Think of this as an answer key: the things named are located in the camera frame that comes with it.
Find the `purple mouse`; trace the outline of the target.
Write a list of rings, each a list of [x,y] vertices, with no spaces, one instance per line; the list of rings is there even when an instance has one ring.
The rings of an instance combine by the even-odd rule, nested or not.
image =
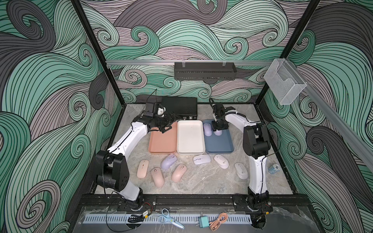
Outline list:
[[[177,156],[175,154],[168,155],[161,162],[160,166],[163,170],[168,170],[177,161]]]
[[[214,135],[221,136],[222,135],[222,130],[216,130],[216,131],[214,131]]]
[[[210,123],[204,123],[203,124],[204,134],[205,136],[212,136],[212,126]]]

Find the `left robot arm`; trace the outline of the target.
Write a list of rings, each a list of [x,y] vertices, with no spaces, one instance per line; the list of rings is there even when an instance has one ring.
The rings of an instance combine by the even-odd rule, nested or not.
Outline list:
[[[175,113],[136,116],[128,131],[120,140],[107,150],[101,150],[94,157],[95,181],[104,190],[111,189],[127,201],[141,205],[142,189],[130,181],[127,160],[138,142],[147,133],[159,131],[165,133],[178,120]]]

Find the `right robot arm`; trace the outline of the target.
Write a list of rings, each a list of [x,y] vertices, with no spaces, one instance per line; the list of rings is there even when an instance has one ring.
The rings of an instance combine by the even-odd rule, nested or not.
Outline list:
[[[248,206],[253,210],[261,210],[269,200],[264,171],[271,148],[267,125],[262,121],[249,120],[234,107],[224,107],[212,98],[209,99],[209,105],[213,110],[213,131],[227,130],[231,124],[243,133],[242,147],[250,161]]]

